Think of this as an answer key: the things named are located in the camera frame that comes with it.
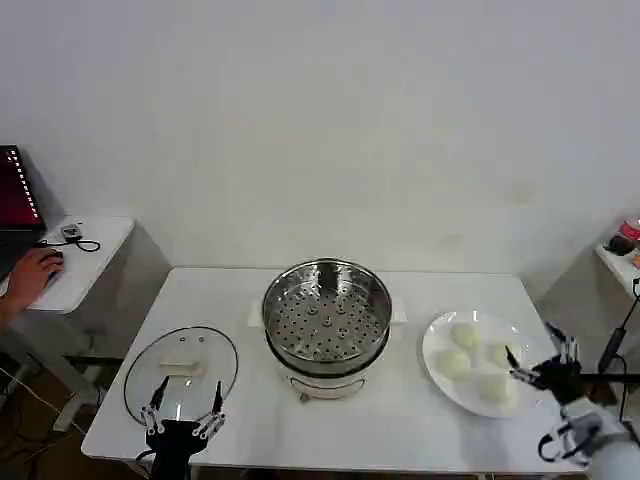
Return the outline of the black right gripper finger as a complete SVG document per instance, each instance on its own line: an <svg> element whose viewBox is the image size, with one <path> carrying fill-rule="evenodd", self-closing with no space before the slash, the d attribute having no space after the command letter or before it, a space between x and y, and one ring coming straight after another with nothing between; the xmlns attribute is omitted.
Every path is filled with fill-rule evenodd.
<svg viewBox="0 0 640 480"><path fill-rule="evenodd" d="M530 386L541 385L541 374L536 366L531 368L521 366L508 346L505 346L505 352L506 359L509 364L509 373L514 379L526 383Z"/></svg>
<svg viewBox="0 0 640 480"><path fill-rule="evenodd" d="M546 322L545 327L557 341L558 353L553 356L549 362L552 365L578 365L579 345L576 338L565 334L560 328L550 322Z"/></svg>

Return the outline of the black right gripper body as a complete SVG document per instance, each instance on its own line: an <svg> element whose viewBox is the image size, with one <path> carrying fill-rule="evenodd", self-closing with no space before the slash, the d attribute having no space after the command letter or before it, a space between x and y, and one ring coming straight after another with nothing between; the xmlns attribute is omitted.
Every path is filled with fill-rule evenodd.
<svg viewBox="0 0 640 480"><path fill-rule="evenodd" d="M552 357L533 368L537 375L534 386L549 390L558 404L565 406L584 396L581 371L579 361L562 363L560 357Z"/></svg>

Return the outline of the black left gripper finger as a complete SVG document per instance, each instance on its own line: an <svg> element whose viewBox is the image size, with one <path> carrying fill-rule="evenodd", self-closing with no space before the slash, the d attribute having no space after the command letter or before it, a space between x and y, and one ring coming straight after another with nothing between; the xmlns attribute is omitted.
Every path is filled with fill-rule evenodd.
<svg viewBox="0 0 640 480"><path fill-rule="evenodd" d="M164 432L164 426L162 422L157 419L157 414L160 410L168 383L169 377L166 376L160 386L153 392L150 402L141 408L141 418L147 434L162 434Z"/></svg>
<svg viewBox="0 0 640 480"><path fill-rule="evenodd" d="M211 410L199 421L193 435L199 439L211 439L226 422L226 415L222 412L223 395L222 382L218 381Z"/></svg>

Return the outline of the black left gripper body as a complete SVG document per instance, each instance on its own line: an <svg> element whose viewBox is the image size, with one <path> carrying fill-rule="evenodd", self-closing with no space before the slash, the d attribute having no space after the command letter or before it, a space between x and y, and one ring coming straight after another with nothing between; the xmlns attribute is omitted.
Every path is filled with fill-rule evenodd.
<svg viewBox="0 0 640 480"><path fill-rule="evenodd" d="M194 421L162 420L163 431L146 433L146 445L154 455L150 478L153 480L185 480L191 478L190 459L203 451L207 436L194 433L199 424Z"/></svg>

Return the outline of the person's hand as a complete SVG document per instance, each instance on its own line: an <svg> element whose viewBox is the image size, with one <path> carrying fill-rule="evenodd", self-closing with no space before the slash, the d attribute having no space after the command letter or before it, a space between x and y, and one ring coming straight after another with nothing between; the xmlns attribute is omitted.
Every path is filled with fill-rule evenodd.
<svg viewBox="0 0 640 480"><path fill-rule="evenodd" d="M16 315L45 290L49 281L64 270L62 253L51 248L35 248L21 258L9 275L6 293L1 300L3 313Z"/></svg>

